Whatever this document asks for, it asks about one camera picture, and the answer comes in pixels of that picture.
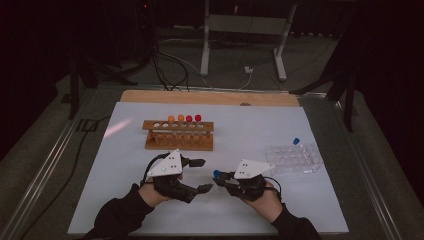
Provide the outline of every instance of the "metal stand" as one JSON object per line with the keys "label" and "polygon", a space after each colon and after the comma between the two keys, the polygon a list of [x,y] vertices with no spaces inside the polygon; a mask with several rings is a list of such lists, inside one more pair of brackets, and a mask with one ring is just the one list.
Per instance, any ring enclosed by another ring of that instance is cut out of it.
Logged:
{"label": "metal stand", "polygon": [[289,35],[291,23],[297,5],[290,6],[290,12],[286,19],[280,18],[262,18],[262,17],[246,17],[246,16],[228,16],[209,14],[209,0],[205,0],[205,26],[202,62],[200,66],[200,75],[208,75],[209,67],[209,31],[225,31],[240,33],[259,33],[281,35],[280,45],[274,49],[275,65],[277,67],[278,79],[280,81],[287,80],[286,71],[284,69],[281,54]]}

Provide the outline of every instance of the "clear plastic tray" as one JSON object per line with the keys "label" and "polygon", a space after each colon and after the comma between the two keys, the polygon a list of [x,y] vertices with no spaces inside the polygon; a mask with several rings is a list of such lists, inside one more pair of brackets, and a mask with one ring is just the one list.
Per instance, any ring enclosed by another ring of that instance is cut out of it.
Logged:
{"label": "clear plastic tray", "polygon": [[273,146],[267,150],[267,161],[276,167],[271,175],[284,172],[316,172],[323,160],[316,144],[299,144],[291,146]]}

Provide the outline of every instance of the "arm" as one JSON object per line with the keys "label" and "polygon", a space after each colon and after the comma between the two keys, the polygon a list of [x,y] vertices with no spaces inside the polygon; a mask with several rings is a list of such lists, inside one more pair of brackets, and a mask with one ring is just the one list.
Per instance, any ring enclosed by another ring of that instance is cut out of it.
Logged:
{"label": "arm", "polygon": [[147,214],[167,200],[170,198],[156,192],[153,184],[146,183],[140,188],[133,184],[125,197],[114,198],[103,205],[94,221],[94,228],[81,239],[126,239],[130,232],[141,227]]}
{"label": "arm", "polygon": [[321,239],[312,223],[306,218],[297,218],[293,216],[286,208],[285,204],[280,203],[276,192],[267,190],[263,196],[256,201],[251,202],[243,200],[255,211],[270,222],[277,230],[282,240],[318,240]]}

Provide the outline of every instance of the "dark background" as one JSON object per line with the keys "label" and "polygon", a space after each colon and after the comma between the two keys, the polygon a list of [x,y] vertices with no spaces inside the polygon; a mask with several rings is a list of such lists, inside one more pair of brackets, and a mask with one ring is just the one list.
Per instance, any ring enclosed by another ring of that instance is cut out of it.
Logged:
{"label": "dark background", "polygon": [[[203,24],[201,1],[136,2],[136,12],[130,1],[0,3],[1,158],[56,97],[54,84],[69,74],[70,42],[77,42],[102,63],[119,66],[122,59],[145,57],[148,52],[143,43],[155,38],[154,34],[133,36],[134,31],[122,28],[135,27],[136,16],[140,33],[148,25],[197,28]],[[254,1],[239,2],[240,14],[253,14],[246,9],[252,9]],[[211,12],[231,12],[233,6],[227,4],[217,0]],[[273,7],[256,9],[259,16],[284,15],[270,11]],[[305,1],[299,5],[291,29],[296,36],[312,33],[340,38],[323,75],[356,61],[356,89],[364,94],[421,202],[423,11],[422,4],[414,1]],[[133,56],[125,46],[128,39],[137,37],[141,47]]]}

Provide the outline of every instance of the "wooden board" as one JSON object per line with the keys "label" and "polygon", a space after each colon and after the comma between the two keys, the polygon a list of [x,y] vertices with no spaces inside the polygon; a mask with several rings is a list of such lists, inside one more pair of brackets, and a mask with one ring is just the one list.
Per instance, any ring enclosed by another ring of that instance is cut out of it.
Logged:
{"label": "wooden board", "polygon": [[126,90],[121,102],[195,103],[211,105],[251,105],[299,107],[294,95],[288,93],[181,92]]}

